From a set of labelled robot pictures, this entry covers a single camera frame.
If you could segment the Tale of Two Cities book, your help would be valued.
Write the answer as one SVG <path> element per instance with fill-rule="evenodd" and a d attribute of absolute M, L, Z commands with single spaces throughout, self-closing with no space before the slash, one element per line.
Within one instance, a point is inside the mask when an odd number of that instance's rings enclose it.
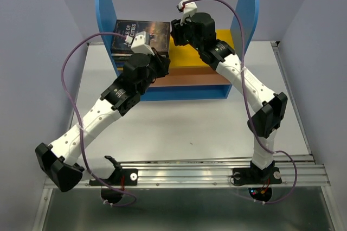
<path fill-rule="evenodd" d="M 168 55 L 170 42 L 170 23 L 160 21 L 117 20 L 115 32 L 132 38 L 139 32 L 145 31 L 149 36 L 149 45 L 162 55 Z M 121 37 L 114 36 L 111 53 L 130 54 L 131 45 Z"/>

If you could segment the Three Days to See book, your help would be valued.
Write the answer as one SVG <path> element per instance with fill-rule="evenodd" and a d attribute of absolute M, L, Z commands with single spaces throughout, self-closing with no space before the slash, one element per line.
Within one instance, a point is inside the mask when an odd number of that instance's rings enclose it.
<path fill-rule="evenodd" d="M 116 63 L 124 63 L 128 61 L 130 56 L 114 56 L 113 59 Z"/>

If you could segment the Little Women book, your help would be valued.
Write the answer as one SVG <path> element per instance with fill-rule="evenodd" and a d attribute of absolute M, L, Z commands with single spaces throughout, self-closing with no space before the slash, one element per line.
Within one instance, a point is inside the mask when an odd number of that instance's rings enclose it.
<path fill-rule="evenodd" d="M 133 55 L 134 53 L 113 53 L 111 57 L 114 59 L 126 59 L 128 56 Z M 155 52 L 155 54 L 161 55 L 163 57 L 168 57 L 169 53 L 168 52 Z"/>

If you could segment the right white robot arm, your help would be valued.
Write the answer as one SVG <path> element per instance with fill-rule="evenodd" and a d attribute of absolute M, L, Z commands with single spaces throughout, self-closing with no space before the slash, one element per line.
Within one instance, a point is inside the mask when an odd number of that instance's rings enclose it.
<path fill-rule="evenodd" d="M 172 20 L 170 34 L 176 46 L 188 44 L 196 49 L 204 63 L 243 95 L 246 109 L 254 111 L 247 121 L 254 135 L 253 156 L 249 167 L 233 170 L 234 184 L 261 184 L 273 178 L 274 138 L 285 114 L 287 95 L 269 89 L 242 65 L 235 50 L 217 38 L 215 21 L 208 13 Z"/>

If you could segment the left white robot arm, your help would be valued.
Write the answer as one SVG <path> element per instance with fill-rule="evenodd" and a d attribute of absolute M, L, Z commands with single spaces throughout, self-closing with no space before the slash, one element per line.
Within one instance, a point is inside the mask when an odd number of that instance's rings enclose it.
<path fill-rule="evenodd" d="M 85 167 L 77 160 L 85 148 L 139 103 L 152 83 L 167 76 L 169 65 L 170 59 L 159 54 L 132 54 L 123 72 L 101 93 L 84 117 L 60 138 L 35 148 L 41 170 L 60 191 L 69 191 L 82 180 Z"/>

